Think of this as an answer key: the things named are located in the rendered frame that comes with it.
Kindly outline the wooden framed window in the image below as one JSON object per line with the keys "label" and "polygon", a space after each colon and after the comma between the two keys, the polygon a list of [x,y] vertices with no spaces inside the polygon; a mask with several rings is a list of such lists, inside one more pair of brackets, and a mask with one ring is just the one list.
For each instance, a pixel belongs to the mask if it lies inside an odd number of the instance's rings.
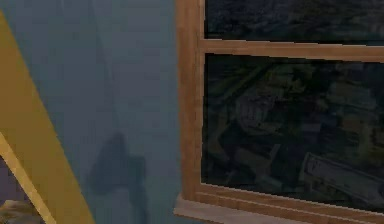
{"label": "wooden framed window", "polygon": [[205,0],[174,0],[182,191],[176,216],[207,224],[384,224],[384,214],[201,182],[203,71],[207,53],[384,62],[384,46],[204,37]]}

